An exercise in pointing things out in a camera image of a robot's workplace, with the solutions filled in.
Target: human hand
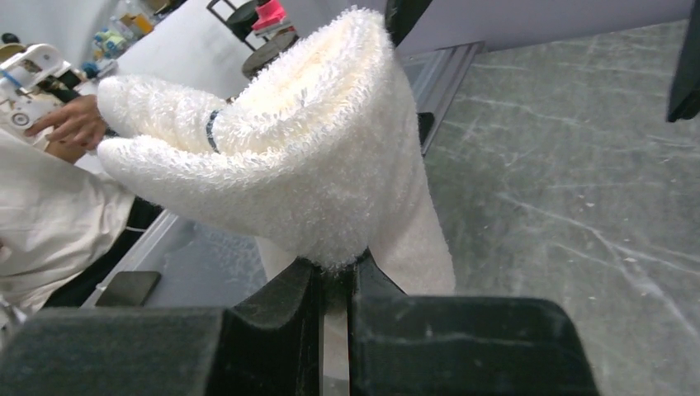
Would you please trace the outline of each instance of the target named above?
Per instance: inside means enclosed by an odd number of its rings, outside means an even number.
[[[104,138],[107,125],[97,109],[97,97],[85,95],[77,97],[56,111],[41,117],[26,136],[34,136],[42,130],[54,127],[46,139],[50,142],[62,141],[67,145],[80,146],[93,150]]]

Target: black pants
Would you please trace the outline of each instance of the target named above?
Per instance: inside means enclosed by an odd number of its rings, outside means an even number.
[[[126,225],[132,229],[146,229],[160,215],[162,208],[136,198],[131,206]],[[45,307],[79,307],[90,297],[95,287],[111,272],[121,258],[134,246],[143,232],[125,229],[111,249],[98,258],[80,275],[61,286],[44,304]]]

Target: terry cloth fabric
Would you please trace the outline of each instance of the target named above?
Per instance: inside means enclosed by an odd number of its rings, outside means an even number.
[[[272,279],[295,257],[334,271],[369,247],[406,293],[454,293],[409,81],[381,14],[346,11],[263,70],[232,104],[129,76],[98,92],[122,138],[98,148],[139,196],[254,235]],[[348,377],[344,314],[326,317],[324,373]]]

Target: black band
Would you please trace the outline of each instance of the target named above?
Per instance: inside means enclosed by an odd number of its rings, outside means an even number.
[[[216,116],[219,115],[219,112],[221,110],[214,110],[209,114],[209,121],[206,123],[206,139],[209,141],[209,145],[214,149],[215,153],[219,153],[219,149],[216,147],[216,142],[214,141],[214,133],[211,131],[211,129],[214,127],[214,120],[216,120]]]

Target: towel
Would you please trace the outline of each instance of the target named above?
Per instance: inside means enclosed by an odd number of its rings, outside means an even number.
[[[406,293],[454,293],[415,102],[380,13],[345,11],[232,104],[143,76],[105,79],[97,99],[121,136],[98,147],[105,169],[179,215],[255,236],[268,279],[296,257],[337,271],[369,247]],[[324,373],[346,379],[346,314],[325,322]]]

